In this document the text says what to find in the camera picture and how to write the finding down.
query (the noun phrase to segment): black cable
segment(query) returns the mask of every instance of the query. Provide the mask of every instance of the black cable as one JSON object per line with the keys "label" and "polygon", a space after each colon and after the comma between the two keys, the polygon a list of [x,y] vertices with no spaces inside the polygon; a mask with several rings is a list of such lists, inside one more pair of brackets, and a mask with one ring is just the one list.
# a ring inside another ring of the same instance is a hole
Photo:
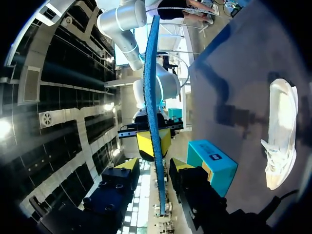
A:
{"label": "black cable", "polygon": [[286,193],[285,195],[281,196],[280,199],[283,200],[284,198],[287,198],[287,197],[290,196],[290,195],[296,194],[297,192],[299,192],[298,189],[292,190],[291,192]]}
{"label": "black cable", "polygon": [[223,12],[224,12],[224,14],[225,14],[227,17],[232,17],[231,15],[226,14],[224,7],[225,7],[225,6],[223,6]]}
{"label": "black cable", "polygon": [[281,203],[281,201],[284,198],[286,198],[290,195],[293,195],[297,192],[298,192],[298,190],[293,190],[293,191],[283,195],[282,197],[274,196],[272,201],[258,214],[258,217],[260,219],[262,219],[263,221],[268,220],[268,218],[274,213],[274,211],[277,209],[277,207],[279,206],[279,204]]}

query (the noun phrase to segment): cyan box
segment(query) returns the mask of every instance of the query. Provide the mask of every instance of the cyan box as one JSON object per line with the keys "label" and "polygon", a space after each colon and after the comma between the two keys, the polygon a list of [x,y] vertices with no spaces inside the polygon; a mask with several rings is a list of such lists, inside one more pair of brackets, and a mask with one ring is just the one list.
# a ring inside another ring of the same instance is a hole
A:
{"label": "cyan box", "polygon": [[178,118],[182,118],[182,109],[178,108],[169,108],[168,109],[169,118],[178,122]]}
{"label": "cyan box", "polygon": [[207,140],[190,141],[187,163],[201,166],[208,173],[208,181],[224,197],[237,170],[237,163]]}

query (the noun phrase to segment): gray table surface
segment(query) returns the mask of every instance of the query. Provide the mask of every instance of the gray table surface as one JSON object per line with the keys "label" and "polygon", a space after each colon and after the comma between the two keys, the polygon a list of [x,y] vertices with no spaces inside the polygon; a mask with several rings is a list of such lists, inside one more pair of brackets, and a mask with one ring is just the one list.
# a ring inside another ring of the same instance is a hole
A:
{"label": "gray table surface", "polygon": [[[252,1],[191,65],[190,74],[193,139],[209,140],[239,164],[226,195],[228,211],[258,213],[274,195],[298,188],[312,145],[311,77],[279,20],[259,1]],[[271,191],[260,140],[268,139],[269,85],[279,77],[298,90],[297,159],[286,181]],[[283,200],[270,225],[294,197]]]}

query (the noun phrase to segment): ventilation grille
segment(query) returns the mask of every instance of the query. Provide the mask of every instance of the ventilation grille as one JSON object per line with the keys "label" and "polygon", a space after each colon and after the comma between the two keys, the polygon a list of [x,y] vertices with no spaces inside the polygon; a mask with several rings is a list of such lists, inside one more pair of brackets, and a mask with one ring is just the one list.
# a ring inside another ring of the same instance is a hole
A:
{"label": "ventilation grille", "polygon": [[24,101],[37,101],[39,71],[28,70],[24,89]]}

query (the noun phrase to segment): person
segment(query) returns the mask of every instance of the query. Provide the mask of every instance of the person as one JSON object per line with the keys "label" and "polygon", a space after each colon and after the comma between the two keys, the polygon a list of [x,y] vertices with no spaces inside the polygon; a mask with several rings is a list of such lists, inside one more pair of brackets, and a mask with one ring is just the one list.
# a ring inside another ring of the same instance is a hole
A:
{"label": "person", "polygon": [[160,58],[162,60],[162,64],[163,64],[162,66],[166,71],[168,71],[168,69],[172,69],[172,73],[176,75],[175,68],[178,67],[178,65],[170,64],[169,56],[167,54],[168,53],[166,52],[158,52],[157,58]]}
{"label": "person", "polygon": [[220,15],[219,9],[217,5],[213,5],[212,7],[208,7],[198,1],[195,0],[159,0],[156,3],[147,6],[146,11],[147,14],[150,16],[159,15],[162,20],[172,20],[175,18],[187,18],[191,20],[197,20],[200,22],[206,21],[210,24],[213,24],[213,20],[211,16],[208,14],[207,16],[198,16],[195,14],[191,14],[186,12],[185,10],[178,10],[178,9],[159,9],[156,8],[160,7],[183,7],[183,8],[190,8],[191,6],[203,9],[206,11],[210,11],[216,15]]}

